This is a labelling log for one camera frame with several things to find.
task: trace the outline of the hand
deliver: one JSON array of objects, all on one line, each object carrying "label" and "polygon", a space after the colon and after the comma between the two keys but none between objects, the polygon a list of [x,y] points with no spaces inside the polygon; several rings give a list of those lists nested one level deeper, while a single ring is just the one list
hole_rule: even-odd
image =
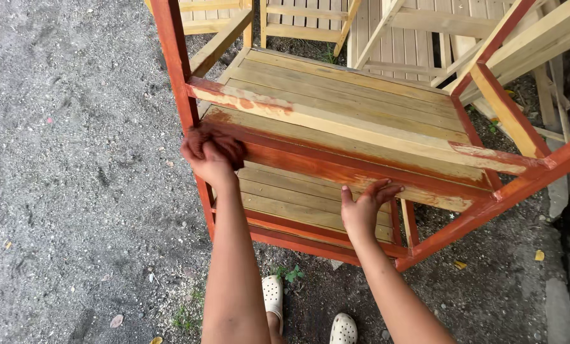
[{"label": "hand", "polygon": [[390,184],[390,179],[380,179],[368,186],[357,201],[353,200],[351,189],[342,186],[342,223],[353,246],[360,242],[375,242],[376,216],[380,206],[403,191],[401,185]]},{"label": "hand", "polygon": [[192,153],[187,139],[183,139],[181,154],[189,161],[195,174],[214,187],[218,193],[220,190],[238,185],[238,178],[232,169],[232,164],[217,150],[212,141],[204,142],[202,151],[205,158],[199,159]]}]

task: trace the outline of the person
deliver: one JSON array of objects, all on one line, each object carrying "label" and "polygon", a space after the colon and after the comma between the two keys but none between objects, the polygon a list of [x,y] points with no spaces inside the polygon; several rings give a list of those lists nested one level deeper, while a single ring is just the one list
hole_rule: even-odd
[{"label": "person", "polygon": [[[181,152],[191,168],[218,194],[213,252],[204,303],[204,344],[281,344],[282,282],[279,276],[260,281],[249,226],[244,215],[240,186],[229,160],[212,141],[196,157],[186,140]],[[380,206],[403,191],[403,186],[381,179],[354,201],[342,187],[342,222],[359,258],[374,300],[396,344],[455,343],[434,314],[404,282],[380,248],[374,230]],[[231,282],[236,272],[236,283]],[[330,343],[354,344],[353,319],[338,314]]]}]

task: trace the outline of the dry leaf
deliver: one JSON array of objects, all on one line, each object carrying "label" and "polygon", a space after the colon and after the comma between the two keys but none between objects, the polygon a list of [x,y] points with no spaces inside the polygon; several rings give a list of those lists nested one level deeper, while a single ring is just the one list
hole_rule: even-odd
[{"label": "dry leaf", "polygon": [[123,322],[123,315],[122,314],[116,315],[113,318],[113,320],[111,320],[111,328],[114,329],[116,327],[119,327],[119,325],[121,325],[122,322]]},{"label": "dry leaf", "polygon": [[454,262],[454,264],[455,264],[455,266],[457,267],[457,269],[459,269],[459,270],[463,270],[463,269],[465,269],[465,267],[467,266],[467,264],[465,264],[464,262],[460,262],[460,261],[458,261],[458,260],[456,260],[456,261]]},{"label": "dry leaf", "polygon": [[536,260],[537,261],[542,261],[544,260],[544,253],[542,252],[542,250],[537,250],[536,251]]}]

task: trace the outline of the wooden furniture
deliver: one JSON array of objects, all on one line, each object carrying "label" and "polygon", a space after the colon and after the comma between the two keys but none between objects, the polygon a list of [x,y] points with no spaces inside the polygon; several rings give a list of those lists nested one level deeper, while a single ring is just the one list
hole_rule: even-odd
[{"label": "wooden furniture", "polygon": [[[145,4],[153,14],[151,0]],[[179,9],[185,34],[210,34],[223,31],[243,9],[253,11],[252,0],[180,0]],[[252,20],[243,32],[245,47],[252,45]]]},{"label": "wooden furniture", "polygon": [[[406,238],[391,215],[394,202],[381,209],[377,238],[402,271],[570,171],[570,142],[550,153],[485,65],[533,0],[512,6],[450,94],[250,48],[243,48],[219,82],[201,79],[194,66],[208,67],[225,49],[223,37],[244,26],[220,32],[206,46],[214,53],[205,51],[190,63],[178,3],[152,4],[183,130],[203,121],[247,147],[250,164],[239,176],[254,240],[358,264],[337,221],[337,190],[347,184],[359,193],[389,177],[406,187],[399,194]],[[482,146],[459,100],[472,79],[524,156]],[[196,99],[207,102],[201,118]],[[517,178],[502,185],[497,172]],[[212,237],[218,209],[210,186],[196,180]],[[460,215],[420,240],[413,202]]]},{"label": "wooden furniture", "polygon": [[261,46],[266,36],[334,42],[342,50],[351,22],[363,0],[260,0]]}]

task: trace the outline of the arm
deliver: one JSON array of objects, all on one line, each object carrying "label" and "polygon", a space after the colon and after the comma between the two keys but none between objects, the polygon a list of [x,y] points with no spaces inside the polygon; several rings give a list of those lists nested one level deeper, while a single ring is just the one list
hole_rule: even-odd
[{"label": "arm", "polygon": [[217,217],[206,295],[202,342],[269,343],[262,283],[240,199],[238,178],[230,162],[211,141],[204,143],[206,159],[181,152],[194,172],[217,190]]},{"label": "arm", "polygon": [[342,222],[393,341],[453,344],[448,331],[408,287],[376,241],[374,231],[380,206],[403,191],[403,186],[390,182],[382,179],[373,183],[357,201],[353,201],[350,188],[343,186]]}]

